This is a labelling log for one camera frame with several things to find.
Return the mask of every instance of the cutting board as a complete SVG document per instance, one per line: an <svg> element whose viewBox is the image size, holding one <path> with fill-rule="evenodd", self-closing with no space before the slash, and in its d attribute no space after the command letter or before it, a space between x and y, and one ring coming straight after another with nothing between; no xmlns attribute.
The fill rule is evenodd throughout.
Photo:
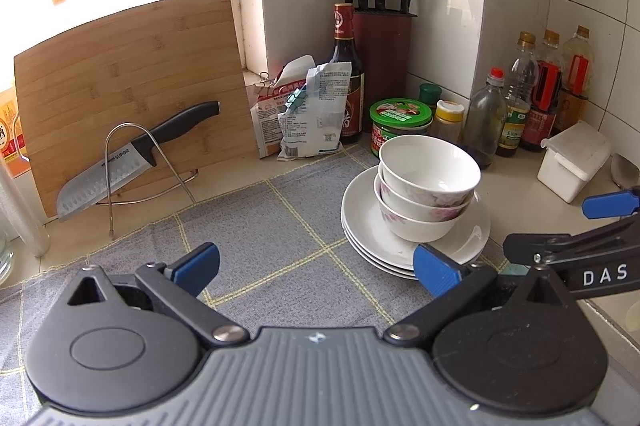
<svg viewBox="0 0 640 426"><path fill-rule="evenodd" d="M220 101L220 115L162 145L178 173L255 153L230 0L160 0L49 38L15 57L15 88L31 171L48 216L60 188L104 158L125 121L147 129ZM122 129L113 151L139 135ZM172 177L158 166L123 190Z"/></svg>

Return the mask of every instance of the white bowl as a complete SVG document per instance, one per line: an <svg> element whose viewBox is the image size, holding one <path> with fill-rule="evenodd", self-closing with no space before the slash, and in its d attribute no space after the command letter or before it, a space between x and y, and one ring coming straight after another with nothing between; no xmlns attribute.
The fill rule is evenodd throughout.
<svg viewBox="0 0 640 426"><path fill-rule="evenodd" d="M382 219L386 226L398 237L411 242L432 242L436 241L451 231L462 215L455 219L444 222L422 222L409 219L393 211L387 206L380 196L380 175L376 174L373 181L373 191L378 199Z"/></svg>
<svg viewBox="0 0 640 426"><path fill-rule="evenodd" d="M471 192L460 206L454 206L452 208L426 206L413 202L406 197L402 197L401 194L394 192L391 186L385 181L382 163L378 165L378 176L380 177L380 196L382 197L382 202L400 215L417 221L444 222L455 219L466 209L474 197L474 192Z"/></svg>
<svg viewBox="0 0 640 426"><path fill-rule="evenodd" d="M399 135L380 147L379 156L391 189L425 206L460 206L480 182L476 161L436 137Z"/></svg>

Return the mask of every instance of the dark red knife block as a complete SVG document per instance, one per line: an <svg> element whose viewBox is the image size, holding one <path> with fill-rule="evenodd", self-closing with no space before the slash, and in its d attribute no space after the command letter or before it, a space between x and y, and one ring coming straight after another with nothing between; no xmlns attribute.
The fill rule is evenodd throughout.
<svg viewBox="0 0 640 426"><path fill-rule="evenodd" d="M373 103L404 98L415 17L393 10L356 10L353 14L353 37L364 66L364 132L371 131L369 108Z"/></svg>

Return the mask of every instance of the white plate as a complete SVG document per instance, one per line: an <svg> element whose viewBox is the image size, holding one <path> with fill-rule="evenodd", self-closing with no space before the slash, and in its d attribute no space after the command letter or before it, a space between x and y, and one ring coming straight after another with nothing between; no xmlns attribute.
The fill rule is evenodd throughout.
<svg viewBox="0 0 640 426"><path fill-rule="evenodd" d="M377 170L377 166L365 170L344 191L344 226L351 238L370 255L390 265L411 270L417 243L401 239L386 227L373 191ZM454 228L431 245L458 263L471 262L482 253L490 230L486 205L475 193Z"/></svg>
<svg viewBox="0 0 640 426"><path fill-rule="evenodd" d="M344 230L344 235L345 237L347 237L347 240L351 244L351 247L353 247L353 249L355 249L360 254L361 257L367 257L367 260L369 260L369 263L372 263L372 265L375 265L377 268L384 271L385 273L389 273L391 271L391 273L389 273L390 275L396 275L396 276L399 276L400 278L417 280L416 276L414 275L414 272L411 269L401 269L399 267L394 267L393 265L385 263L382 260L377 259L376 257L364 251L358 245L355 239L351 236L350 232L347 231L346 227L344 226L344 219L342 220L342 229Z"/></svg>
<svg viewBox="0 0 640 426"><path fill-rule="evenodd" d="M345 236L347 237L347 240L349 241L349 243L351 244L351 247L353 247L353 249L356 250L356 252L365 260L367 260L367 262L369 262L373 267L377 267L380 271L383 271L384 273L387 273L388 275L393 275L393 276L398 276L398 278L404 278L407 280L417 280L417 278L415 278L415 276L412 275L405 275L403 273L400 273L399 270L396 271L392 271L393 267L391 266L386 266L383 265L382 262L379 262L378 260L376 260L374 257L369 256L368 253L366 253L365 251L363 251L362 249L360 249L358 247L357 244L355 244L352 239L349 237L348 233L346 232L345 229Z"/></svg>

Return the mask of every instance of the metal bolt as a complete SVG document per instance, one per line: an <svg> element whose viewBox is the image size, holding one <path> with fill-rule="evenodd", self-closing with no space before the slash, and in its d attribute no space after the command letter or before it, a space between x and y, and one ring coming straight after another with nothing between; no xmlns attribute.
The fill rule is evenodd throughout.
<svg viewBox="0 0 640 426"><path fill-rule="evenodd" d="M213 331L213 339L222 343L237 343L245 337L246 330L238 325L223 325Z"/></svg>
<svg viewBox="0 0 640 426"><path fill-rule="evenodd" d="M415 340L420 335L420 329L415 325L398 323L389 329L389 336L400 341Z"/></svg>

